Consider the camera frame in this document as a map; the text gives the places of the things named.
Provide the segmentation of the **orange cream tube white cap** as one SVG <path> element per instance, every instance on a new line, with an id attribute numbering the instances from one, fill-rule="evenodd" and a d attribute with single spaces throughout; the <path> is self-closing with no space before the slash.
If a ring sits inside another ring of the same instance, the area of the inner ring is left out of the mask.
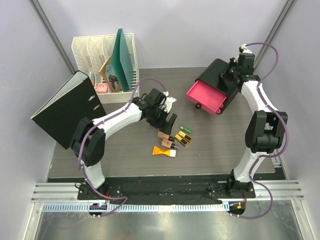
<path id="1" fill-rule="evenodd" d="M 158 156 L 158 155 L 164 155 L 170 158 L 175 158 L 176 157 L 176 150 L 174 149 L 162 149 L 157 146 L 154 146 L 152 150 L 152 155 Z"/>

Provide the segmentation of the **beige foundation bottle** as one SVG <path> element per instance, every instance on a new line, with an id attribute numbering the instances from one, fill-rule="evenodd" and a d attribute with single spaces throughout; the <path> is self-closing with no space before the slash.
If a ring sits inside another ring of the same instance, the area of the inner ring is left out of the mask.
<path id="1" fill-rule="evenodd" d="M 168 149 L 174 149 L 174 150 L 178 150 L 180 147 L 177 146 L 176 144 L 174 144 L 172 141 L 167 140 L 167 139 L 163 139 L 161 141 L 161 146 L 168 148 Z"/>
<path id="2" fill-rule="evenodd" d="M 157 133 L 157 137 L 158 137 L 159 139 L 168 140 L 168 141 L 171 141 L 171 142 L 174 142 L 174 141 L 175 141 L 175 138 L 174 138 L 174 137 L 172 137 L 172 136 L 170 136 L 170 135 L 168 135 L 168 134 L 166 134 L 166 133 L 163 133 L 162 131 L 159 131 L 159 132 Z"/>

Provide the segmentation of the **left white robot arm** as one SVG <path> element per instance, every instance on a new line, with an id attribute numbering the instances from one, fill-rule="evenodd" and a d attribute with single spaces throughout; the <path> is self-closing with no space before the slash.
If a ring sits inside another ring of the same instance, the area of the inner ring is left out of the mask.
<path id="1" fill-rule="evenodd" d="M 146 120 L 155 129 L 170 135 L 178 115 L 167 118 L 177 101 L 167 91 L 153 88 L 141 97 L 132 97 L 120 109 L 93 120 L 87 117 L 80 120 L 70 143 L 78 167 L 83 171 L 89 194 L 100 200 L 107 192 L 106 179 L 102 173 L 101 160 L 105 153 L 106 140 L 124 127 Z"/>

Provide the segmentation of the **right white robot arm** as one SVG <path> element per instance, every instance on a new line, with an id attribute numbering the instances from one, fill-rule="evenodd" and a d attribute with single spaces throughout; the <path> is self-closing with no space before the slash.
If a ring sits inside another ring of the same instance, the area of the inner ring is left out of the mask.
<path id="1" fill-rule="evenodd" d="M 255 55 L 241 50 L 232 58 L 223 77 L 235 82 L 252 111 L 252 118 L 245 132 L 246 150 L 226 180 L 223 190 L 229 198 L 255 197 L 253 177 L 262 161 L 282 146 L 286 112 L 279 112 L 264 92 L 260 77 L 254 74 Z"/>

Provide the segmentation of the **pink top drawer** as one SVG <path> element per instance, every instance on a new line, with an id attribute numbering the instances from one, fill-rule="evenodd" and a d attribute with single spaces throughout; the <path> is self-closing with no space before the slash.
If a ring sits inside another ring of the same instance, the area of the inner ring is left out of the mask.
<path id="1" fill-rule="evenodd" d="M 201 109 L 215 115 L 220 106 L 224 107 L 227 96 L 209 84 L 197 80 L 185 94 L 185 97 L 192 103 L 201 104 Z"/>

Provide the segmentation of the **black drawer organizer box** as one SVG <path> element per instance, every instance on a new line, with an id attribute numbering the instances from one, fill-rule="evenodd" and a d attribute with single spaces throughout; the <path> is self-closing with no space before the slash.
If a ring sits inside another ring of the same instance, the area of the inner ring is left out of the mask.
<path id="1" fill-rule="evenodd" d="M 227 64 L 228 62 L 216 58 L 194 81 L 201 80 L 226 95 L 223 112 L 239 92 L 237 85 L 233 81 L 222 79 L 222 71 Z"/>

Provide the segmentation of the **black top drawer knob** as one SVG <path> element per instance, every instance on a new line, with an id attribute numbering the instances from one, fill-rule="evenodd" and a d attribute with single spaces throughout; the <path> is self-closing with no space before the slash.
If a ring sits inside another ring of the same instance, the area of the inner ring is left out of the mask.
<path id="1" fill-rule="evenodd" d="M 201 104 L 199 104 L 199 103 L 197 103 L 197 104 L 195 105 L 195 108 L 198 109 L 198 110 L 201 109 L 201 107 L 202 107 L 202 106 L 201 106 Z"/>

